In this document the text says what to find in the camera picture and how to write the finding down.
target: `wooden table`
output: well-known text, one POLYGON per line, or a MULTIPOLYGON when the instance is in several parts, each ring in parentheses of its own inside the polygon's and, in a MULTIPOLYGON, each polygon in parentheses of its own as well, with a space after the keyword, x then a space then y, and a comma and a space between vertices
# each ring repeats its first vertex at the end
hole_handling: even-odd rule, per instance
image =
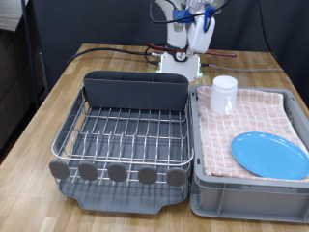
MULTIPOLYGON (((83 44, 79 51, 99 46, 83 44)), ((144 51, 142 46, 113 46, 144 51)), ((237 58, 202 56, 202 62, 230 68, 279 68, 269 53, 239 52, 237 58)), ((58 190, 48 168, 54 157, 50 147, 83 85, 83 76, 94 70, 155 72, 143 56, 97 51, 76 58, 65 70, 27 129, 0 166, 1 231, 309 231, 306 224, 245 219, 198 217, 190 202, 165 206, 157 215, 92 212, 80 209, 74 199, 58 190)), ((214 77, 228 74, 240 86, 275 87, 291 90, 309 117, 309 110, 284 72, 230 72, 203 68, 195 83, 211 84, 214 77)))

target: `mug handle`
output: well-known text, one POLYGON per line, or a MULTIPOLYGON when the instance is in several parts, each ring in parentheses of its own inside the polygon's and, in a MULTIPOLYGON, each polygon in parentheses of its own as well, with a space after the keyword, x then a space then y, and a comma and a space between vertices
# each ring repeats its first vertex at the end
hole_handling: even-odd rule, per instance
POLYGON ((225 106, 225 114, 230 115, 232 113, 232 102, 231 97, 227 99, 227 105, 225 106))

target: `black curtain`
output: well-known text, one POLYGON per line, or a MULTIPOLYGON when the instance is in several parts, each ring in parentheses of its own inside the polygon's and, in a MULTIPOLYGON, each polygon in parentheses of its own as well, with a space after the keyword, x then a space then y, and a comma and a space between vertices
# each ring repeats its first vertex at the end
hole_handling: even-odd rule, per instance
MULTIPOLYGON (((151 0, 33 0, 46 75, 54 86, 83 43, 166 43, 166 26, 151 22, 151 0)), ((309 104, 309 4, 261 0, 269 43, 299 94, 309 104)), ((154 17, 163 19, 154 5, 154 17)), ((212 49, 267 51, 258 0, 232 0, 216 17, 212 49)))

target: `pink towel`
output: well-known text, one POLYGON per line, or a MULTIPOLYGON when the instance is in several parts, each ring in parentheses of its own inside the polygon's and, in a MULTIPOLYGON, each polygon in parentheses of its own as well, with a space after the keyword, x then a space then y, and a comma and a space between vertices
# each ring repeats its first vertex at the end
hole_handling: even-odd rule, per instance
MULTIPOLYGON (((229 116, 211 111, 211 87, 200 87, 197 89, 197 94, 205 175, 276 180, 259 177, 248 171, 232 155, 230 147, 232 140, 237 135, 249 131, 282 136, 300 147, 308 156, 306 147, 298 138, 284 111, 281 94, 239 89, 237 109, 229 116)), ((294 182, 308 183, 309 178, 307 176, 294 182)))

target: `white base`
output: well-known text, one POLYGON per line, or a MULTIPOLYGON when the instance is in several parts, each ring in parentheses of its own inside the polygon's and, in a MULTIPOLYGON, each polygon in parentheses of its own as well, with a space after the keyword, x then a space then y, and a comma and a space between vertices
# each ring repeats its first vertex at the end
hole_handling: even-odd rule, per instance
POLYGON ((189 82, 203 76, 200 70, 200 57, 195 54, 186 62, 176 62, 172 55, 164 52, 157 69, 158 73, 175 73, 185 76, 189 82))

